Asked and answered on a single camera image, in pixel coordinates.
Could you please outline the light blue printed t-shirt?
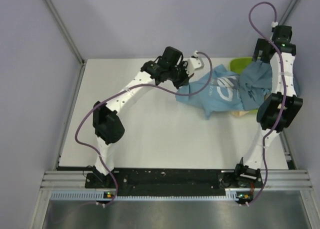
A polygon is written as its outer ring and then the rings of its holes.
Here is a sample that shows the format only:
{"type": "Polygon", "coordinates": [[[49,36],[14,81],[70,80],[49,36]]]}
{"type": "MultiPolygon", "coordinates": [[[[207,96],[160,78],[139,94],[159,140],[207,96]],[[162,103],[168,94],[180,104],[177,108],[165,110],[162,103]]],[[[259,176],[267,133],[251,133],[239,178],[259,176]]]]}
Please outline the light blue printed t-shirt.
{"type": "Polygon", "coordinates": [[[208,72],[199,80],[178,89],[176,101],[190,106],[202,108],[208,119],[215,112],[243,111],[244,105],[239,92],[240,75],[227,70],[222,64],[216,66],[213,72],[208,72]],[[189,94],[200,90],[207,82],[209,84],[201,92],[190,96],[189,94]]]}

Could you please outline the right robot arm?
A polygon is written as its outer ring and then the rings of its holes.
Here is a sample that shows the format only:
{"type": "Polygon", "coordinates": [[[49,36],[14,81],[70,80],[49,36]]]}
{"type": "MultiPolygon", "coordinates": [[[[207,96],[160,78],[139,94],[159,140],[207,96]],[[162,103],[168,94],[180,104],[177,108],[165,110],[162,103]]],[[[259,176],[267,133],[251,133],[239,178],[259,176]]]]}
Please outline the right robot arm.
{"type": "Polygon", "coordinates": [[[272,85],[269,96],[257,110],[257,134],[233,173],[233,181],[239,187],[261,179],[261,169],[267,168],[267,148],[289,127],[303,105],[294,86],[293,65],[297,50],[291,43],[292,27],[274,23],[271,31],[271,38],[263,36],[257,40],[252,56],[252,61],[271,67],[272,85]]]}

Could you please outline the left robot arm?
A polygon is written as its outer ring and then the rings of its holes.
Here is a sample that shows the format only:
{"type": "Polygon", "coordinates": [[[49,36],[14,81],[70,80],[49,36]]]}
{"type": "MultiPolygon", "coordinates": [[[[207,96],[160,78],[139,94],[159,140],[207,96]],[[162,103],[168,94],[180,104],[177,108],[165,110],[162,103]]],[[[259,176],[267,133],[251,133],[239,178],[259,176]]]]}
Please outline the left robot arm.
{"type": "Polygon", "coordinates": [[[202,66],[197,56],[183,60],[181,51],[168,46],[155,60],[143,64],[134,79],[123,89],[123,94],[102,104],[93,112],[93,128],[100,156],[93,167],[96,181],[102,187],[109,187],[114,180],[111,172],[114,160],[109,149],[125,133],[121,116],[144,94],[165,81],[171,81],[177,89],[186,86],[196,66],[202,66]]]}

